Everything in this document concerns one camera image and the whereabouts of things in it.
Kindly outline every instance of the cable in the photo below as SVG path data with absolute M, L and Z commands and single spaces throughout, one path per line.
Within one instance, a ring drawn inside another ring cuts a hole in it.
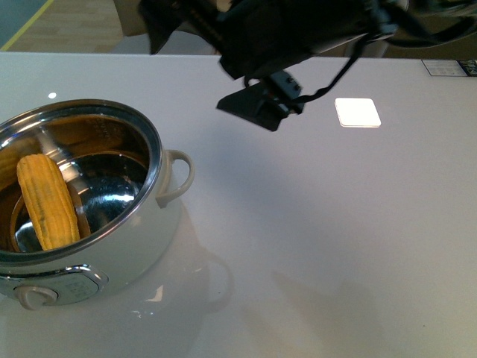
M 364 48 L 371 42 L 373 37 L 374 36 L 369 33 L 364 35 L 356 42 L 353 47 L 353 53 L 351 54 L 350 59 L 346 62 L 341 71 L 335 76 L 335 78 L 333 78 L 333 80 L 327 87 L 320 88 L 313 95 L 301 95 L 299 97 L 296 97 L 293 101 L 291 101 L 291 104 L 308 103 L 326 95 L 341 80 L 341 78 L 351 68 L 351 66 L 360 58 L 360 56 L 363 54 Z

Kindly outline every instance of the wooden floor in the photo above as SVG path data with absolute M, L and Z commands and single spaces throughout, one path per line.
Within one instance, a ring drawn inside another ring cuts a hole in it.
M 54 0 L 8 51 L 106 53 L 122 37 L 113 0 Z
M 221 10 L 228 6 L 229 0 L 218 0 Z M 429 25 L 435 22 L 442 29 L 444 20 L 431 16 Z M 113 0 L 53 0 L 8 51 L 107 53 L 122 39 Z M 477 58 L 477 35 L 431 49 L 389 48 L 385 57 Z

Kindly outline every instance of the pot control panel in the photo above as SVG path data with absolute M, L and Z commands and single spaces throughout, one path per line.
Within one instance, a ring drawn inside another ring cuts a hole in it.
M 108 277 L 89 265 L 68 266 L 39 274 L 0 274 L 0 293 L 28 310 L 43 305 L 73 304 L 101 291 Z

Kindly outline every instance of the electric pot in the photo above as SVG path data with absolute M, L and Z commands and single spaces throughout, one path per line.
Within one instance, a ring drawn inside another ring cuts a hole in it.
M 44 153 L 59 166 L 81 239 L 42 251 L 16 182 L 16 163 Z M 189 175 L 180 185 L 172 165 Z M 180 220 L 195 168 L 162 147 L 152 123 L 112 101 L 64 101 L 0 126 L 0 293 L 23 307 L 71 304 L 126 286 L 159 259 Z

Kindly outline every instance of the pot rim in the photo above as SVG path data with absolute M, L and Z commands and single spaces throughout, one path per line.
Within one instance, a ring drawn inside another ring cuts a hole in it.
M 21 113 L 1 123 L 0 138 L 11 138 L 14 134 L 26 131 L 27 128 L 35 127 L 39 123 L 50 122 L 59 118 L 66 119 L 69 116 L 77 116 L 78 114 L 92 114 L 102 116 L 105 119 L 110 118 L 123 123 L 126 122 L 142 136 L 148 147 L 149 163 L 148 172 L 141 189 L 126 210 L 91 235 L 71 245 L 48 251 L 17 253 L 0 250 L 0 267 L 32 266 L 76 254 L 118 230 L 142 206 L 142 203 L 153 191 L 162 167 L 162 143 L 157 129 L 151 120 L 126 104 L 94 98 L 47 104 Z

